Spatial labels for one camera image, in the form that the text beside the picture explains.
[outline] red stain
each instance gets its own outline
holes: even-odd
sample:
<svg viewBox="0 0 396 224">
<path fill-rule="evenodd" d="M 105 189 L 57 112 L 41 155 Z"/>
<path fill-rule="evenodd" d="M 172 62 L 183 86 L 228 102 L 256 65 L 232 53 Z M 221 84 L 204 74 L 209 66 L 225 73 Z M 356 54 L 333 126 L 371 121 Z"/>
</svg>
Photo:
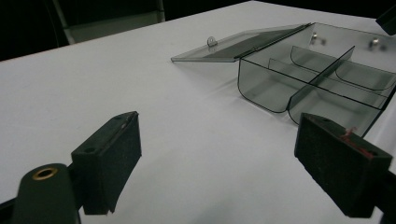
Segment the red stain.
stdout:
<svg viewBox="0 0 396 224">
<path fill-rule="evenodd" d="M 356 130 L 357 130 L 356 127 L 353 127 L 351 129 L 346 129 L 346 133 L 344 135 L 341 135 L 340 138 L 342 140 L 344 140 L 346 143 L 348 143 L 349 145 L 351 145 L 352 147 L 356 148 L 358 151 L 361 152 L 361 154 L 363 154 L 368 159 L 372 159 L 374 156 L 373 153 L 369 152 L 367 149 L 365 149 L 363 147 L 358 147 L 354 142 L 352 142 L 349 139 L 349 136 Z"/>
</svg>

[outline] white table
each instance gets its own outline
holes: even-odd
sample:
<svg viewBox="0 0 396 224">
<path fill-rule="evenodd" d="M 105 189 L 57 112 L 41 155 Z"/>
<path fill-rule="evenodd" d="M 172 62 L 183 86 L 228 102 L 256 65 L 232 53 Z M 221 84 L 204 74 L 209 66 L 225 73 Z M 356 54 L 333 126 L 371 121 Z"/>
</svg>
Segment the white table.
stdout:
<svg viewBox="0 0 396 224">
<path fill-rule="evenodd" d="M 0 63 L 0 202 L 112 117 L 139 113 L 143 156 L 116 212 L 82 223 L 378 223 L 345 217 L 293 155 L 298 127 L 245 100 L 238 63 L 171 57 L 242 31 L 321 22 L 385 35 L 375 20 L 246 2 Z M 366 135 L 395 155 L 396 99 Z M 395 165 L 390 170 L 395 172 Z"/>
</svg>

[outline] dark background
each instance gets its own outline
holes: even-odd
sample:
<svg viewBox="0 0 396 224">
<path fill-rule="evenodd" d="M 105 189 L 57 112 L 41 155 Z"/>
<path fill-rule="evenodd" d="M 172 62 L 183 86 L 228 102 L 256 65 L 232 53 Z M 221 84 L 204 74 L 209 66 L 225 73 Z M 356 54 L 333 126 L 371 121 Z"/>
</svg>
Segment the dark background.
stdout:
<svg viewBox="0 0 396 224">
<path fill-rule="evenodd" d="M 156 0 L 58 0 L 68 25 L 116 19 L 158 10 Z M 163 0 L 167 21 L 246 2 L 243 0 Z M 378 18 L 395 3 L 350 1 L 263 1 L 290 7 Z M 68 45 L 52 0 L 0 0 L 0 61 Z"/>
</svg>

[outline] white surface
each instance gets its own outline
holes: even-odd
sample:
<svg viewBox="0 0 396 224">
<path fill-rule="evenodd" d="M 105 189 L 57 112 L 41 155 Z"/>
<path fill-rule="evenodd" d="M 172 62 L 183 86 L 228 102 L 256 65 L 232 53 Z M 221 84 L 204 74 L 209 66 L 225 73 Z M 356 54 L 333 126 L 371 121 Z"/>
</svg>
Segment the white surface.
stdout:
<svg viewBox="0 0 396 224">
<path fill-rule="evenodd" d="M 170 58 L 250 30 L 306 22 L 385 34 L 373 19 L 247 2 L 0 63 L 0 202 L 37 166 L 137 111 L 143 156 L 116 212 L 82 223 L 378 223 L 345 217 L 294 158 L 289 115 L 240 95 L 238 63 Z M 367 135 L 394 151 L 394 100 Z"/>
</svg>

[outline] open lid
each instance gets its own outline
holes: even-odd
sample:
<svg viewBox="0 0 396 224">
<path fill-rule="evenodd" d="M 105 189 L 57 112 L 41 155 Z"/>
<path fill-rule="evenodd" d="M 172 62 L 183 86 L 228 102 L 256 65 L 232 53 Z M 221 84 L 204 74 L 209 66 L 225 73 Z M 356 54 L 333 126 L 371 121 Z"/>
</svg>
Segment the open lid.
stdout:
<svg viewBox="0 0 396 224">
<path fill-rule="evenodd" d="M 310 24 L 245 31 L 219 41 L 216 41 L 211 36 L 207 39 L 205 46 L 177 55 L 171 60 L 172 62 L 233 63 L 251 52 L 266 48 L 289 35 L 303 30 Z"/>
</svg>

